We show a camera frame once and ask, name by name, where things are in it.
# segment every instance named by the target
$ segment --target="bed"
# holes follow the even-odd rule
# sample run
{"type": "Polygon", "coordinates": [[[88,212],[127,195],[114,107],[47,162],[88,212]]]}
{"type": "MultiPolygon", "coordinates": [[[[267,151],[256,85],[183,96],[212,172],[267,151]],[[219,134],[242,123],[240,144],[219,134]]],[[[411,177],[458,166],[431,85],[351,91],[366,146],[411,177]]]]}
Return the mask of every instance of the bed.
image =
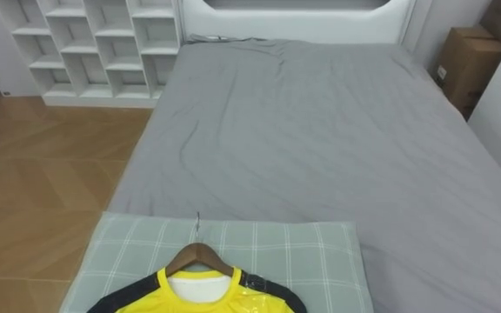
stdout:
{"type": "Polygon", "coordinates": [[[185,45],[109,210],[355,221],[376,312],[501,312],[501,169],[398,44],[185,45]]]}

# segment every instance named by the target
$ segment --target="metal hanger hook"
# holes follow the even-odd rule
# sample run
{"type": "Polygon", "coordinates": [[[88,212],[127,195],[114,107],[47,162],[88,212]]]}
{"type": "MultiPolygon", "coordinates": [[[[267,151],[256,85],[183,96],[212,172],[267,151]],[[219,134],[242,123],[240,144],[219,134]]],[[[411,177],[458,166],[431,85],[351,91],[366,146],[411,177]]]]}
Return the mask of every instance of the metal hanger hook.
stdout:
{"type": "Polygon", "coordinates": [[[200,211],[197,211],[197,225],[195,228],[197,233],[197,243],[200,243],[200,238],[198,236],[198,231],[200,231],[200,211]]]}

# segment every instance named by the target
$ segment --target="black sleeve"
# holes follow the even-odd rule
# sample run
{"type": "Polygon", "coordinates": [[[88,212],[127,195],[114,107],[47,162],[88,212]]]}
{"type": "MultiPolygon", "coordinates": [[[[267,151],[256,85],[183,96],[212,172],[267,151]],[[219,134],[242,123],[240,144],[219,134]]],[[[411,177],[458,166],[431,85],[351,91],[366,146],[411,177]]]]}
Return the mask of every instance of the black sleeve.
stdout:
{"type": "Polygon", "coordinates": [[[154,273],[136,283],[115,291],[98,301],[88,313],[115,313],[117,310],[134,303],[136,300],[160,288],[157,274],[154,273]]]}
{"type": "Polygon", "coordinates": [[[243,271],[239,284],[246,288],[283,299],[287,303],[287,306],[295,313],[306,313],[303,301],[293,291],[279,283],[274,283],[258,275],[251,275],[243,271]]]}

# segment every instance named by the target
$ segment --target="wooden hanger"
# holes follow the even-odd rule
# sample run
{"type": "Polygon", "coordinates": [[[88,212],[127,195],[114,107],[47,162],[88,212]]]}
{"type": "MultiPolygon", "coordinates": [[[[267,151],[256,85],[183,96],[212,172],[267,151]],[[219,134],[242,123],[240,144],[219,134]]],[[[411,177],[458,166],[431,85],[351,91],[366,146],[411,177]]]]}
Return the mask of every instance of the wooden hanger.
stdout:
{"type": "Polygon", "coordinates": [[[169,277],[192,264],[201,263],[226,276],[233,276],[233,267],[226,264],[208,244],[198,242],[200,212],[197,213],[196,229],[197,242],[187,245],[177,253],[173,260],[165,267],[165,275],[169,277]]]}

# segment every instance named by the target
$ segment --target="wooden floor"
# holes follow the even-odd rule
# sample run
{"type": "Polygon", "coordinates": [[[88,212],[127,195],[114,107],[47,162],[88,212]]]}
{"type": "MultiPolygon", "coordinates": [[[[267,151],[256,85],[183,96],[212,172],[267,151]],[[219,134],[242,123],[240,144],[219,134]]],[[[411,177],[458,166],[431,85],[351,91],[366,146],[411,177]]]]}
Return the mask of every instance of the wooden floor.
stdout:
{"type": "Polygon", "coordinates": [[[0,97],[0,312],[57,312],[151,110],[0,97]]]}

